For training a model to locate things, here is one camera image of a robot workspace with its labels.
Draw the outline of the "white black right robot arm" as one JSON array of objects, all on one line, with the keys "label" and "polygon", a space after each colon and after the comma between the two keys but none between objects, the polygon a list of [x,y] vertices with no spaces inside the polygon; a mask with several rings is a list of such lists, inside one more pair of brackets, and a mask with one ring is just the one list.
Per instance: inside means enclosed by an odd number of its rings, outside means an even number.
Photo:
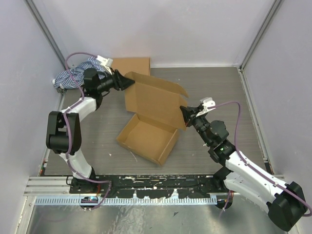
[{"label": "white black right robot arm", "polygon": [[214,186],[219,192],[237,192],[254,202],[281,230],[290,231],[302,217],[312,215],[303,190],[296,182],[287,183],[258,167],[228,140],[225,123],[209,122],[206,115],[216,105],[202,103],[197,107],[181,106],[185,125],[193,126],[209,155],[222,168],[214,174]]}]

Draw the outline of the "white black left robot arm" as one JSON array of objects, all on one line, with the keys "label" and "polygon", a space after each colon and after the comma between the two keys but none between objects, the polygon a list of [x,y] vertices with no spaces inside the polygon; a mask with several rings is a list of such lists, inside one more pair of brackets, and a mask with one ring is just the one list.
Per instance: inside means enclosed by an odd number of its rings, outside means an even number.
[{"label": "white black left robot arm", "polygon": [[100,78],[102,74],[94,68],[86,69],[83,72],[81,98],[66,109],[50,112],[48,116],[46,146],[63,158],[71,169],[73,179],[70,186],[73,192],[91,194],[101,184],[95,170],[83,155],[80,123],[101,106],[103,98],[111,89],[124,91],[135,83],[118,70],[110,70],[108,75]]}]

